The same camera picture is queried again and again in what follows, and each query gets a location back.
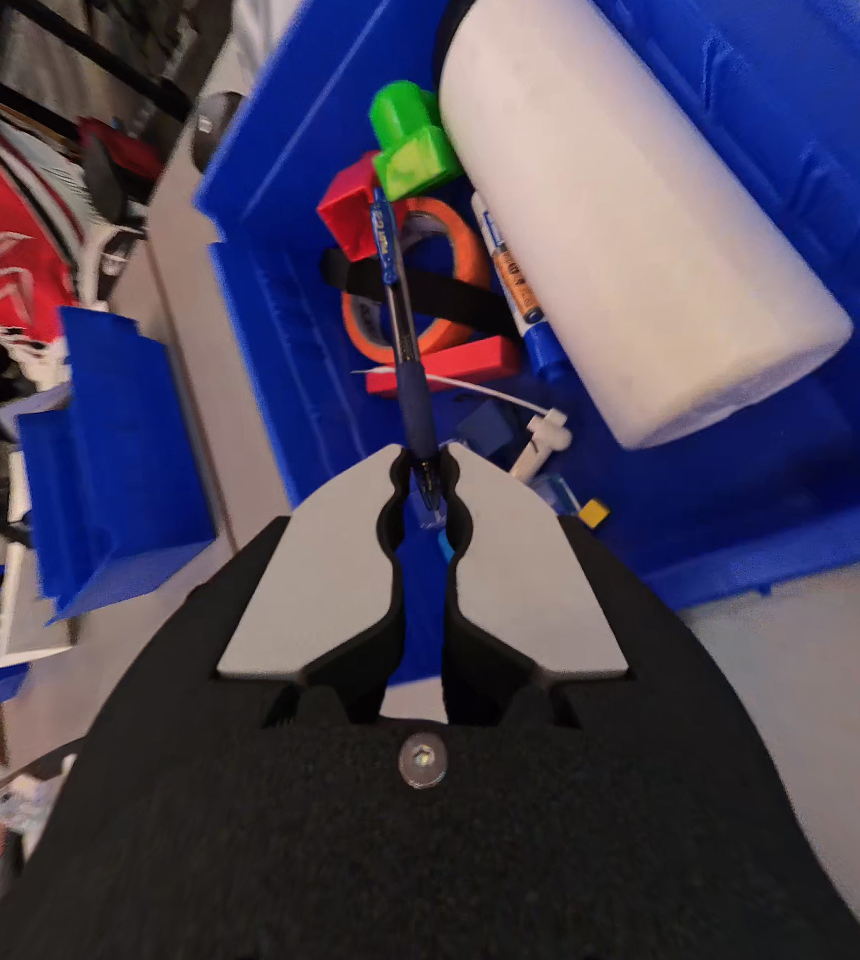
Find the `small blue bin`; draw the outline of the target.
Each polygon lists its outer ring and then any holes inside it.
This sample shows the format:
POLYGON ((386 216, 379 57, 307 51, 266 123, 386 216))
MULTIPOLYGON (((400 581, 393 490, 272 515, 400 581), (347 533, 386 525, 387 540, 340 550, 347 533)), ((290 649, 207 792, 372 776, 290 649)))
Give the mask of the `small blue bin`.
POLYGON ((216 537, 166 346, 116 314, 60 318, 69 398, 16 417, 51 622, 154 592, 216 537))

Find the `orange tape roll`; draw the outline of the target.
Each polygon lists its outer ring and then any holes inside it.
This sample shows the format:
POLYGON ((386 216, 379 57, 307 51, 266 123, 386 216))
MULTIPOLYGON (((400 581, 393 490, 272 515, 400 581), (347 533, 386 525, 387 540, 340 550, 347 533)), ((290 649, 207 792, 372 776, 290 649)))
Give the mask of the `orange tape roll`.
MULTIPOLYGON (((463 323, 484 312, 491 293, 491 262, 483 241, 464 219, 437 198, 409 198, 397 206, 402 254, 426 240, 444 239, 450 249, 450 274, 406 268, 412 313, 431 320, 417 331, 421 354, 471 341, 474 328, 463 323)), ((381 321, 384 296, 378 259, 350 264, 341 294, 343 326, 352 345, 377 365, 391 365, 392 336, 381 321)))

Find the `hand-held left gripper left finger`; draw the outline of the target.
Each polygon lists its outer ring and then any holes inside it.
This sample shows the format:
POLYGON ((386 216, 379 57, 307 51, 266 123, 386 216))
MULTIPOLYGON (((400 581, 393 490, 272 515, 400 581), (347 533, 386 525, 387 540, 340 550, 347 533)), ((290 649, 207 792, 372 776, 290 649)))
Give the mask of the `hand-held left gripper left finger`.
POLYGON ((221 677, 310 680, 340 647, 400 620, 408 456, 388 444, 290 516, 218 663, 221 677))

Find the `red block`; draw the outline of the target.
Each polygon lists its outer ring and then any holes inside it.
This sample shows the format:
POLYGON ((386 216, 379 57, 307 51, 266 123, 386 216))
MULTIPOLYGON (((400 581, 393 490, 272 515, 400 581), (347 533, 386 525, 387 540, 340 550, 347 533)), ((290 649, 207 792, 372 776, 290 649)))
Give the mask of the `red block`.
POLYGON ((376 188, 377 150, 365 151, 334 175, 316 207, 319 219, 350 262, 376 256, 371 219, 376 188))

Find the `blue ballpoint pen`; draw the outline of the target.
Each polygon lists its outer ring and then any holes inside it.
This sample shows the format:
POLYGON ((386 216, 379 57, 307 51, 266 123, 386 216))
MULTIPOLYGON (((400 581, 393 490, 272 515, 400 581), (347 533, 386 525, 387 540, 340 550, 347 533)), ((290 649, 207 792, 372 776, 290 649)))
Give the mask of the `blue ballpoint pen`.
POLYGON ((431 391, 419 348, 397 218, 382 187, 374 187, 369 210, 388 306, 397 398, 412 474, 425 508, 437 513, 443 492, 431 391))

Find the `blue plastic bin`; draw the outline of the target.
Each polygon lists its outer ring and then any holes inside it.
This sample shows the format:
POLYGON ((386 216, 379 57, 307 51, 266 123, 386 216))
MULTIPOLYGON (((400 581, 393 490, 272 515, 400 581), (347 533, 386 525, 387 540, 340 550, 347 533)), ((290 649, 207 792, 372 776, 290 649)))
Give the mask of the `blue plastic bin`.
MULTIPOLYGON (((395 80, 433 85, 446 2, 303 2, 257 74, 196 195, 215 271, 292 507, 403 442, 370 395, 321 276, 316 208, 375 145, 368 110, 395 80)), ((860 2, 600 2, 752 197, 849 313, 827 364, 718 425, 622 450, 568 371, 528 360, 496 386, 565 412, 552 458, 612 514, 609 549, 685 609, 860 561, 860 2)))

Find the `green block with round pegs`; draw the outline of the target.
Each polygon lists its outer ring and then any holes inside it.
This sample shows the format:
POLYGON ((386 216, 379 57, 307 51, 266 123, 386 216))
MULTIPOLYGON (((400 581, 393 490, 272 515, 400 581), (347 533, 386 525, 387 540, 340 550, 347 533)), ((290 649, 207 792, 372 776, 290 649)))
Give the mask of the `green block with round pegs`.
POLYGON ((424 195, 464 174, 435 93, 393 81, 374 95, 368 119, 379 144, 372 165, 389 201, 424 195))

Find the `small blue block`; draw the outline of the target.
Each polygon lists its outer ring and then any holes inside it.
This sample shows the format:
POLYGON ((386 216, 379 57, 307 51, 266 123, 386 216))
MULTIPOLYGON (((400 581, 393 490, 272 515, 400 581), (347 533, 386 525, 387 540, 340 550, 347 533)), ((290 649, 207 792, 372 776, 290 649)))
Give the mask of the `small blue block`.
POLYGON ((515 436, 514 423, 494 400, 483 402, 456 427, 457 439, 484 458, 508 447, 515 436))

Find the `white marker with blue cap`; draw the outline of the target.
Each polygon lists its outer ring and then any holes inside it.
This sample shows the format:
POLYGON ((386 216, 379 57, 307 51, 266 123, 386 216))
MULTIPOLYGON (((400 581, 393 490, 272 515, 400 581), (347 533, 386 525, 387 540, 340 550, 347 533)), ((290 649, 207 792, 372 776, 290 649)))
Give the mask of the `white marker with blue cap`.
POLYGON ((532 371, 545 382, 557 382, 569 368, 568 356, 485 199, 474 191, 470 202, 532 371))

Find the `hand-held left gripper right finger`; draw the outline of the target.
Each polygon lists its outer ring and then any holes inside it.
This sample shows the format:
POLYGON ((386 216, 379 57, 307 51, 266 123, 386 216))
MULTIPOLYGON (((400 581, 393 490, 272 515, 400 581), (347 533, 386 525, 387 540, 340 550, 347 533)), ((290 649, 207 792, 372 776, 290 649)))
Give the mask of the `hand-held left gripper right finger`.
POLYGON ((447 447, 456 612, 549 683, 614 680, 628 661, 562 518, 530 486, 469 448, 447 447))

